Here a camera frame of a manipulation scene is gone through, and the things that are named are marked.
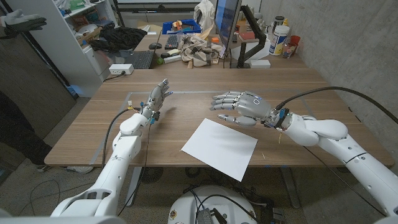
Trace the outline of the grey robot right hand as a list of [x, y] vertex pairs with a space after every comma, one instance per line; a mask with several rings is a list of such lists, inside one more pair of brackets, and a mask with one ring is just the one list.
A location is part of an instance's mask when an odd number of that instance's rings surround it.
[[262, 97], [250, 91], [228, 91], [213, 97], [210, 110], [236, 110], [239, 117], [227, 114], [219, 114], [217, 117], [238, 126], [253, 127], [258, 121], [265, 121], [269, 117], [272, 107]]

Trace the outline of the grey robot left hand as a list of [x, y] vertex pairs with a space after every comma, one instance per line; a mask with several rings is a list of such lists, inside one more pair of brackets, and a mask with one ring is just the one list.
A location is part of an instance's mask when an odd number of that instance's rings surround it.
[[144, 103], [141, 115], [149, 119], [156, 111], [160, 110], [165, 98], [173, 93], [172, 91], [168, 91], [168, 89], [169, 81], [165, 78], [156, 87], [154, 87], [149, 94], [147, 101]]

